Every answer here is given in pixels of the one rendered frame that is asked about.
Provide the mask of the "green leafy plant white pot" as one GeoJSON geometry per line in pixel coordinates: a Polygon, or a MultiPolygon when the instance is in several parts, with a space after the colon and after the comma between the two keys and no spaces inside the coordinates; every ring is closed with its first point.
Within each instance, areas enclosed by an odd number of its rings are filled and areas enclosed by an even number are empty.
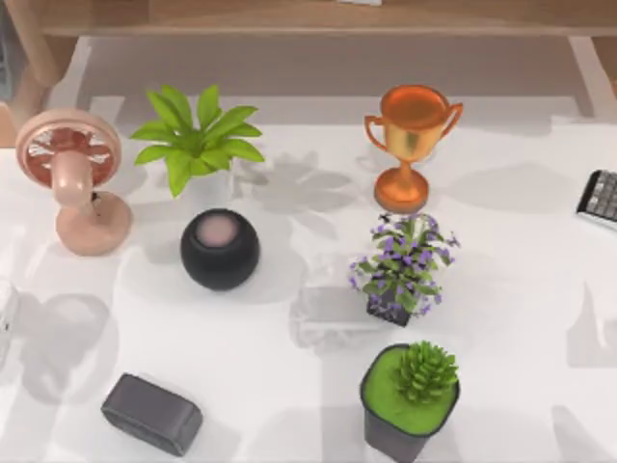
{"type": "Polygon", "coordinates": [[[261,130],[247,122],[257,108],[238,105],[223,109],[217,85],[205,88],[195,107],[185,93],[171,85],[148,91],[147,98],[157,118],[143,123],[130,136],[148,143],[137,154],[134,164],[142,166],[162,160],[174,198],[192,178],[228,171],[235,158],[257,163],[265,160],[250,142],[262,135],[261,130]]]}

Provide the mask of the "pink desk fan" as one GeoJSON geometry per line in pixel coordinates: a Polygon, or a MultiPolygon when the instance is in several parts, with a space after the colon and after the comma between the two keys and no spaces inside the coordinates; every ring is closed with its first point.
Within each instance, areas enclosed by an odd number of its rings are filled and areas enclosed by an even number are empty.
{"type": "Polygon", "coordinates": [[[60,209],[55,229],[78,256],[116,250],[130,232],[132,212],[119,196],[97,188],[121,164],[121,141],[102,118],[79,109],[52,109],[17,132],[15,153],[22,172],[49,188],[60,209]]]}

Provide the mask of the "purple flower plant black pot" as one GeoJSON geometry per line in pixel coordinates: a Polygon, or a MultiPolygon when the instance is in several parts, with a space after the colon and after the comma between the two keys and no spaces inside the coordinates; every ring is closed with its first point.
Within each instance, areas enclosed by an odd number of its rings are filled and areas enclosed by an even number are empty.
{"type": "Polygon", "coordinates": [[[405,327],[441,303],[435,273],[455,261],[451,250],[461,243],[427,213],[384,212],[370,234],[376,253],[351,262],[348,281],[367,297],[369,314],[405,327]]]}

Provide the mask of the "black and grey keyboard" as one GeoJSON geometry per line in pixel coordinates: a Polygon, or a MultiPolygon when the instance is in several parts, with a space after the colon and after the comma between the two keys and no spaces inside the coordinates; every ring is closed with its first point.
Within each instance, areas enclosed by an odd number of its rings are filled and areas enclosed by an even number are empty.
{"type": "Polygon", "coordinates": [[[617,230],[617,172],[596,170],[590,175],[576,214],[617,230]]]}

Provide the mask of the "round black speaker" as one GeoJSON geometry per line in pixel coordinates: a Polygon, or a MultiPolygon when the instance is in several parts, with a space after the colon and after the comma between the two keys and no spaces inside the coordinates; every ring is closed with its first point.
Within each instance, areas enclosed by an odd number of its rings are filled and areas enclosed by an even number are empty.
{"type": "Polygon", "coordinates": [[[185,228],[180,258],[199,285],[215,291],[242,285],[255,272],[260,243],[253,225],[227,208],[210,208],[185,228]]]}

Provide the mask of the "dark grey rectangular speaker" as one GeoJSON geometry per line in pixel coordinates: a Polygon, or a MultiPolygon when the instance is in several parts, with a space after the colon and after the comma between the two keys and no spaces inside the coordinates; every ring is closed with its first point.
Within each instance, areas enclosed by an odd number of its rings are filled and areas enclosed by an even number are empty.
{"type": "Polygon", "coordinates": [[[176,457],[191,448],[203,423],[193,401],[130,373],[121,375],[100,411],[115,428],[176,457]]]}

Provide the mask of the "wooden shelf unit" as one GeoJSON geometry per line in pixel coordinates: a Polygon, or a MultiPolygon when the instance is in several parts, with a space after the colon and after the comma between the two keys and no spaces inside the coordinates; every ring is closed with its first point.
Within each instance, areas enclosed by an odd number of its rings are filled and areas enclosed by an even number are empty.
{"type": "Polygon", "coordinates": [[[26,57],[0,102],[0,147],[37,114],[81,36],[443,34],[587,36],[617,94],[617,0],[3,0],[26,57]]]}

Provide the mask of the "gold and copper trophy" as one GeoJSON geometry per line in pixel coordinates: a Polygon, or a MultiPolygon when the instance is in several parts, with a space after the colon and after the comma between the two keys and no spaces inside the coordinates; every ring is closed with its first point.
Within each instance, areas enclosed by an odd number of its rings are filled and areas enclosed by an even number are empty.
{"type": "Polygon", "coordinates": [[[460,120],[464,105],[451,103],[424,85],[399,85],[381,98],[378,116],[363,118],[370,142],[398,161],[376,179],[374,197],[386,211],[420,211],[429,195],[428,180],[412,165],[427,158],[435,145],[460,120]]]}

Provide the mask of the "green succulent black square pot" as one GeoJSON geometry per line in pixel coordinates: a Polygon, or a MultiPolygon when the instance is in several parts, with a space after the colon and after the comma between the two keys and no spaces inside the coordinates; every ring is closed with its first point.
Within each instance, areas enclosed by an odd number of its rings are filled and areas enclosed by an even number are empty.
{"type": "Polygon", "coordinates": [[[387,346],[360,384],[364,440],[396,463],[414,463],[459,395],[454,354],[428,340],[387,346]]]}

